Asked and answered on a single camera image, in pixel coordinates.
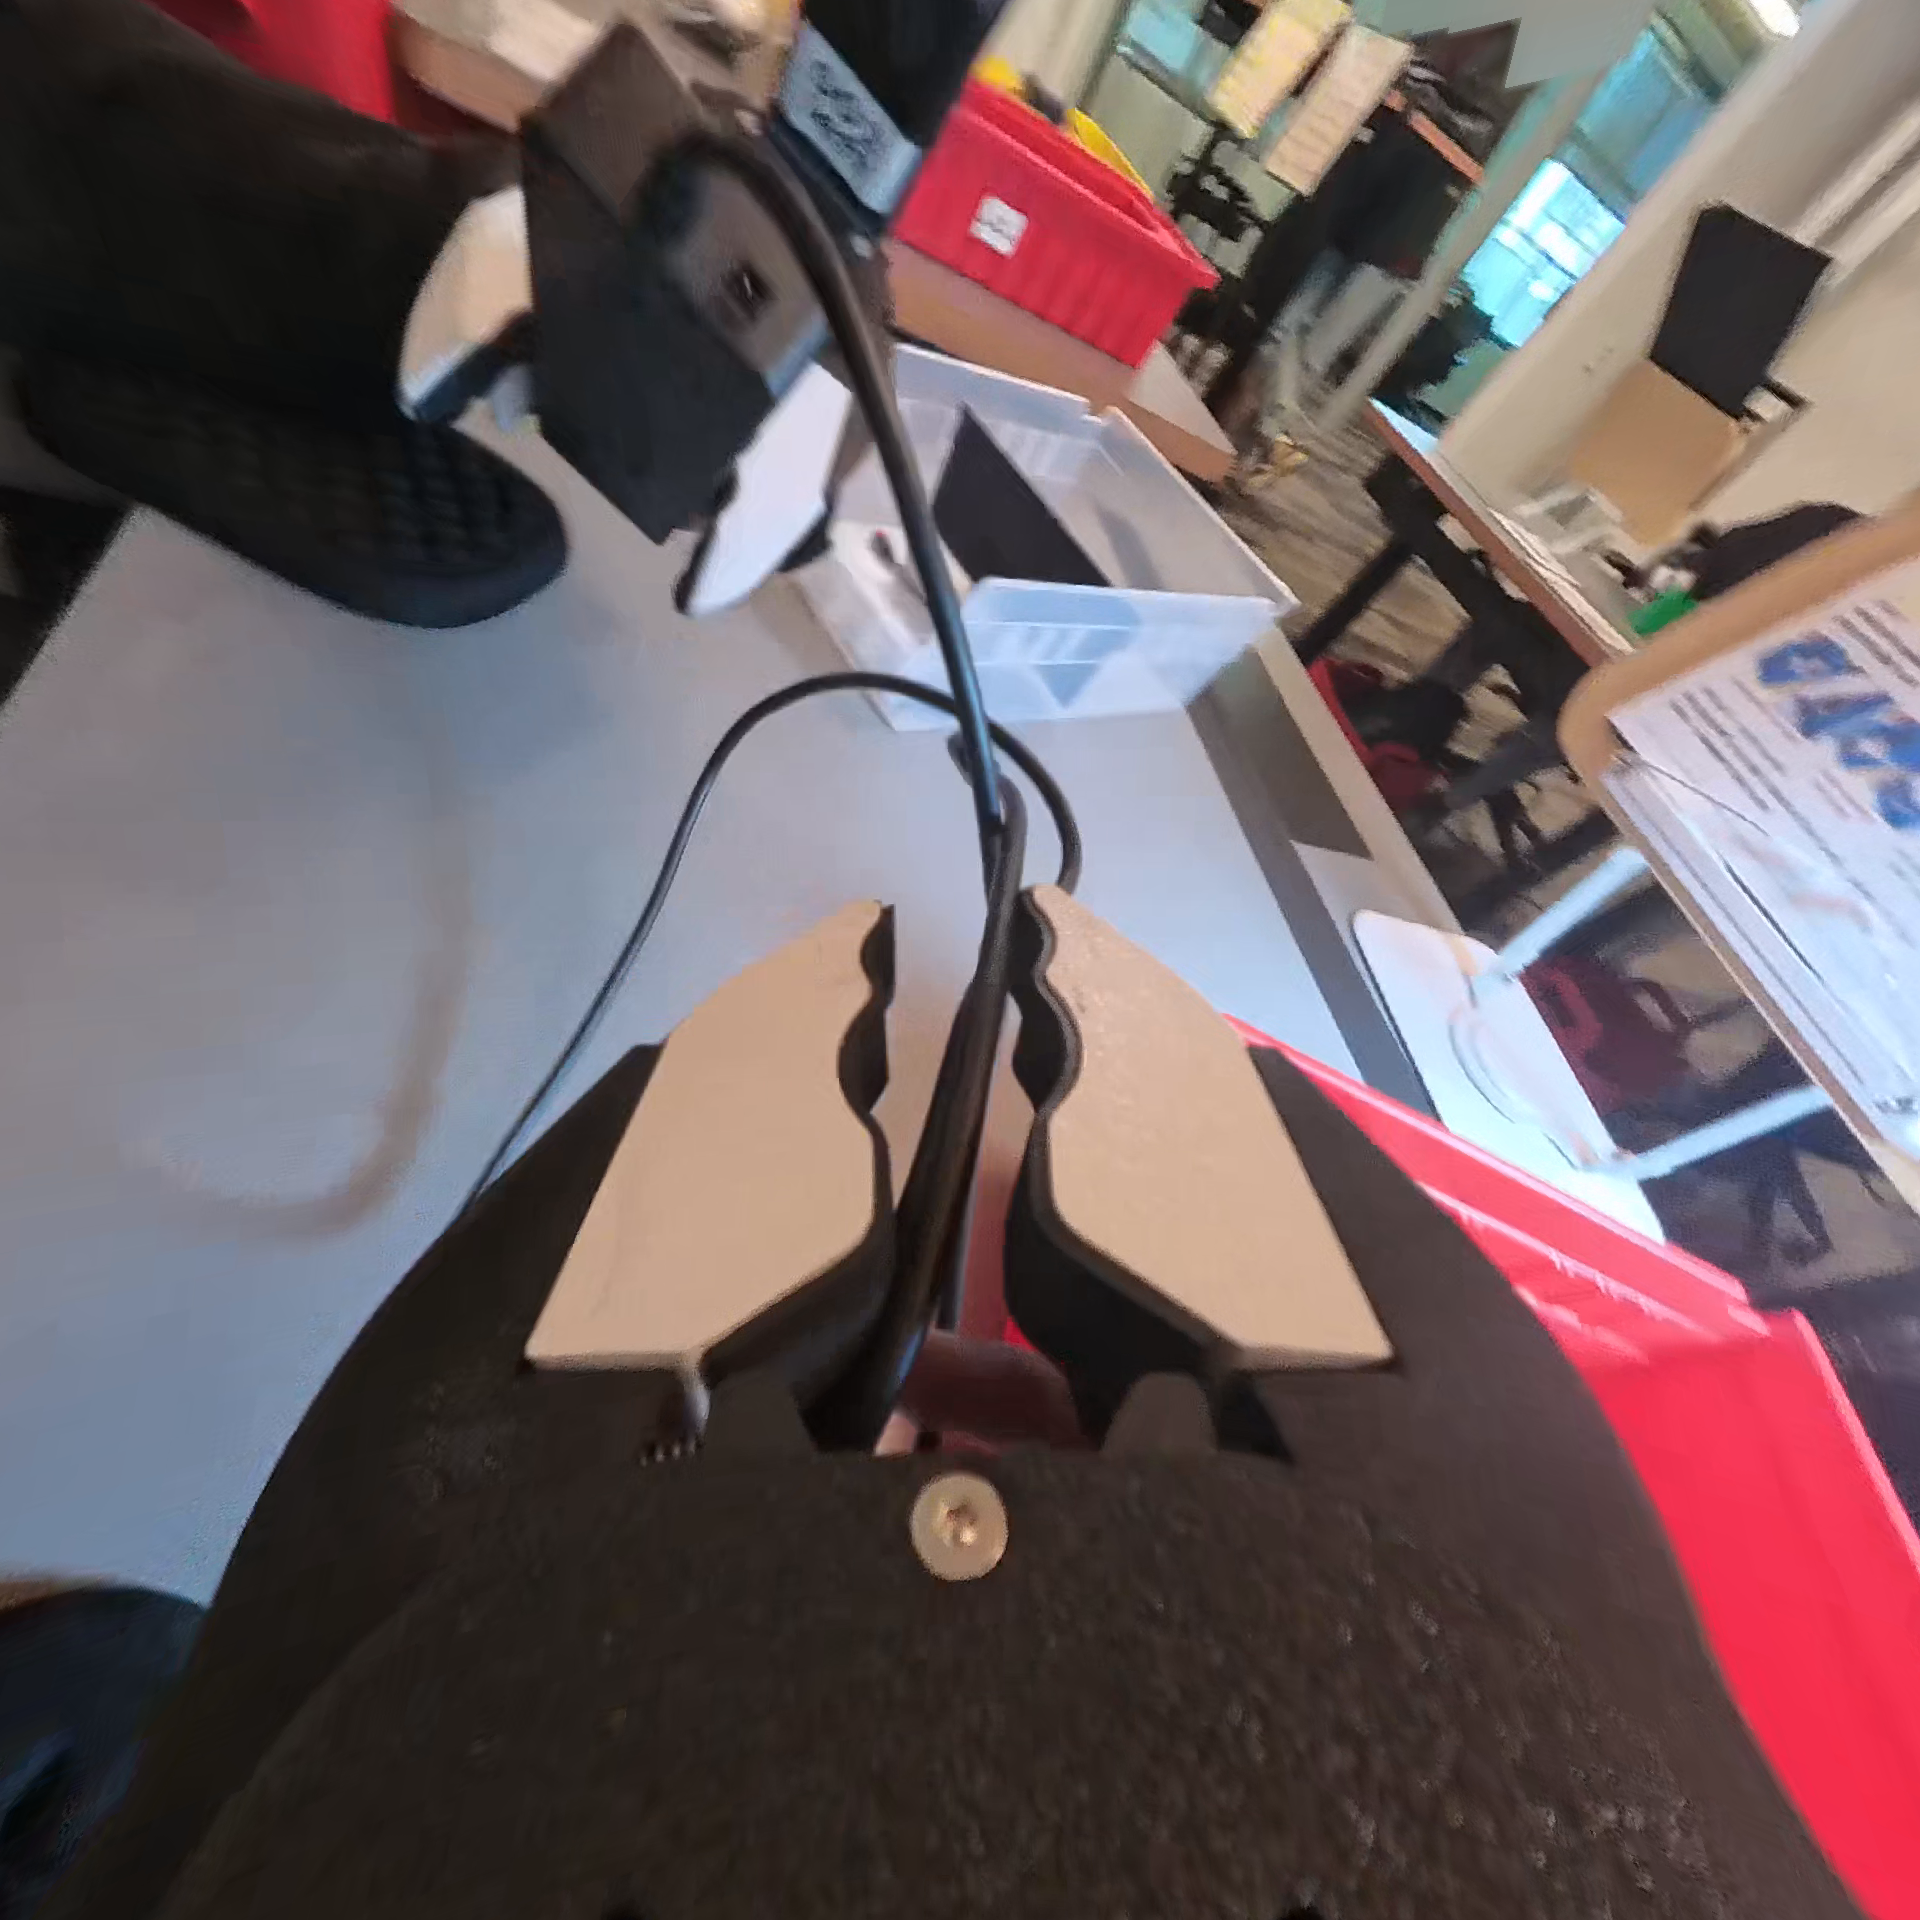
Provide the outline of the black textured pad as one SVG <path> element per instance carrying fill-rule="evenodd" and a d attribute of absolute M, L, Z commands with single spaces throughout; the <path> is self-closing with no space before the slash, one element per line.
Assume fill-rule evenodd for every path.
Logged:
<path fill-rule="evenodd" d="M 18 406 L 60 468 L 388 625 L 476 625 L 563 570 L 563 512 L 452 421 L 331 413 L 75 352 L 21 352 Z"/>

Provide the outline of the ribbed red tote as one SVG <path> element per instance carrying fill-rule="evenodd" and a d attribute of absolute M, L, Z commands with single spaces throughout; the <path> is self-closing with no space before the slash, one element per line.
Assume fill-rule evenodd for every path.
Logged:
<path fill-rule="evenodd" d="M 1120 369 L 1220 279 L 1120 168 L 986 80 L 937 118 L 895 243 Z"/>

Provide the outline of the person's right hand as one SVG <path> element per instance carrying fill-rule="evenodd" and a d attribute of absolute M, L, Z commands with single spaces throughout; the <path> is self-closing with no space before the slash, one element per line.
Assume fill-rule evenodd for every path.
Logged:
<path fill-rule="evenodd" d="M 921 1433 L 967 1433 L 986 1449 L 1080 1449 L 1069 1373 L 1008 1342 L 921 1330 L 895 1412 Z"/>

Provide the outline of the instruction sheet on stand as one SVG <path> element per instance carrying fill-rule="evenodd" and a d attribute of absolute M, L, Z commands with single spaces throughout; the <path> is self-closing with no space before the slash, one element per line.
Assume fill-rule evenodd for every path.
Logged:
<path fill-rule="evenodd" d="M 1656 849 L 1629 829 L 1629 812 L 1596 793 L 1612 763 L 1612 708 L 1802 619 L 1832 593 L 1876 593 L 1891 570 L 1920 567 L 1920 501 L 1891 515 L 1856 515 L 1785 567 L 1741 577 L 1706 608 L 1645 637 L 1629 662 L 1572 680 L 1556 717 L 1556 754 L 1581 786 L 1581 796 L 1612 822 L 1612 849 L 1596 867 L 1581 867 L 1534 922 L 1522 922 L 1504 946 L 1480 946 L 1465 936 L 1401 922 L 1363 909 L 1354 953 L 1370 975 L 1381 1013 L 1391 1016 L 1401 1057 L 1419 1068 L 1427 1108 L 1446 1140 L 1480 1141 L 1492 1161 L 1566 1194 L 1572 1206 L 1660 1239 L 1645 1184 L 1704 1168 L 1734 1141 L 1776 1140 L 1796 1124 L 1841 1124 L 1877 1184 L 1920 1206 L 1920 1161 L 1877 1141 L 1863 1112 L 1832 1086 L 1825 1068 L 1785 1037 L 1785 1016 L 1761 1006 L 1761 990 L 1741 975 L 1741 953 L 1706 936 L 1706 919 L 1673 894 L 1673 880 L 1656 863 Z M 1540 961 L 1572 922 L 1590 922 L 1629 887 L 1660 887 L 1660 902 L 1706 938 L 1706 953 L 1741 980 L 1741 992 L 1761 1013 L 1761 1026 L 1802 1068 L 1802 1086 L 1761 1086 L 1722 1124 L 1704 1124 L 1656 1156 L 1624 1156 L 1572 1086 L 1566 1050 L 1550 1039 L 1540 1013 L 1531 1006 L 1522 975 Z"/>

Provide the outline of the cardboard sheet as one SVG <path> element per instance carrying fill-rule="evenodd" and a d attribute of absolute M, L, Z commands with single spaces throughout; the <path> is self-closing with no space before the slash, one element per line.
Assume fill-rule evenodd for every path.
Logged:
<path fill-rule="evenodd" d="M 1556 456 L 1556 483 L 1612 512 L 1629 551 L 1673 541 L 1714 483 L 1734 483 L 1812 397 L 1776 374 L 1741 413 L 1656 362 L 1629 362 Z"/>

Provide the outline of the black bin divider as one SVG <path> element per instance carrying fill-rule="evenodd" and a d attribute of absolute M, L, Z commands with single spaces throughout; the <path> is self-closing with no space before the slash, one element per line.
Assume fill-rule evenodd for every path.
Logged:
<path fill-rule="evenodd" d="M 958 406 L 931 535 L 967 577 L 1116 591 L 974 406 Z"/>

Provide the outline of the red plastic bin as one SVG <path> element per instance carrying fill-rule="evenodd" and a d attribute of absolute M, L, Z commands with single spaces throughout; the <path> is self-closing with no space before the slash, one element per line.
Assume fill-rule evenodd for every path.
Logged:
<path fill-rule="evenodd" d="M 1911 1909 L 1911 1524 L 1802 1318 L 1233 1039 L 1384 1363 L 1244 1373 L 1069 1203 L 1092 1039 L 1030 1013 L 1005 1312 L 1030 1909 Z"/>

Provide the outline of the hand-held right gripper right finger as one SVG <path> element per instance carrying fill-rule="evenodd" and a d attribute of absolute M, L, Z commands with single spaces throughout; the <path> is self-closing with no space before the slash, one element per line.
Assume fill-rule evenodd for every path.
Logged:
<path fill-rule="evenodd" d="M 1020 894 L 1008 990 L 1033 1108 L 1005 1213 L 1020 1342 L 1069 1373 L 1080 1433 L 1172 1373 L 1220 1449 L 1284 1449 L 1260 1381 L 1381 1373 L 1391 1342 L 1244 1037 L 1069 887 Z"/>

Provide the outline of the wooden desk dark legs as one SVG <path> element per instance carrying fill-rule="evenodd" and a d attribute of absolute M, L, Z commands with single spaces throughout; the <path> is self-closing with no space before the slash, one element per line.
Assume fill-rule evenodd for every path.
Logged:
<path fill-rule="evenodd" d="M 1629 637 L 1607 619 L 1596 591 L 1572 591 L 1550 570 L 1391 406 L 1363 406 L 1381 437 L 1381 468 L 1363 476 L 1384 541 L 1349 570 L 1349 591 L 1295 637 L 1295 662 L 1319 663 L 1330 644 L 1413 570 L 1427 567 L 1435 591 L 1459 607 L 1446 652 L 1419 678 L 1419 687 L 1475 687 L 1480 678 L 1504 678 L 1522 700 L 1522 725 L 1494 735 L 1492 763 L 1446 766 L 1435 796 L 1419 796 L 1427 822 L 1446 822 L 1465 805 L 1492 805 L 1522 793 L 1531 775 L 1556 766 L 1556 708 L 1572 680 L 1629 652 Z"/>

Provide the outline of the black panel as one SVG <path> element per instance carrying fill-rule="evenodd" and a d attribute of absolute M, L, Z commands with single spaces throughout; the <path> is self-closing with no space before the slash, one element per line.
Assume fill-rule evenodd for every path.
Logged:
<path fill-rule="evenodd" d="M 1645 362 L 1741 421 L 1825 269 L 1832 252 L 1796 243 L 1741 202 L 1704 202 Z"/>

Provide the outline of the clear plastic bin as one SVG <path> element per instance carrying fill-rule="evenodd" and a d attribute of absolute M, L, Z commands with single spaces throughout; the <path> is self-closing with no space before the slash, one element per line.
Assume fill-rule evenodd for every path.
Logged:
<path fill-rule="evenodd" d="M 937 551 L 983 708 L 1030 725 L 1184 717 L 1235 663 L 1295 591 L 1184 483 L 1184 468 L 1120 413 L 1073 391 L 1020 388 L 921 343 L 895 352 L 895 397 L 921 501 L 948 468 L 958 406 L 974 406 L 1054 529 L 1116 591 L 967 577 Z"/>

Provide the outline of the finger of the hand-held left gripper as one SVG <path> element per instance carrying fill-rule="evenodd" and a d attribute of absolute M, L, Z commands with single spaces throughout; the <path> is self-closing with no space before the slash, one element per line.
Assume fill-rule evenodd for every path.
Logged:
<path fill-rule="evenodd" d="M 402 333 L 402 413 L 462 421 L 468 406 L 500 429 L 543 421 L 528 195 L 462 202 Z"/>
<path fill-rule="evenodd" d="M 832 464 L 846 446 L 846 388 L 806 369 L 727 468 L 727 501 L 677 591 L 679 619 L 733 608 L 832 512 Z"/>

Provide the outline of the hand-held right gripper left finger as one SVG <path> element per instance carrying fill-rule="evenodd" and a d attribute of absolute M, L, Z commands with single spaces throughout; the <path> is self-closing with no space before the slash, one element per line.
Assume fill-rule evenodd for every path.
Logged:
<path fill-rule="evenodd" d="M 528 1363 L 677 1381 L 688 1430 L 733 1373 L 823 1405 L 895 1274 L 883 1013 L 883 902 L 722 980 L 661 1039 Z"/>

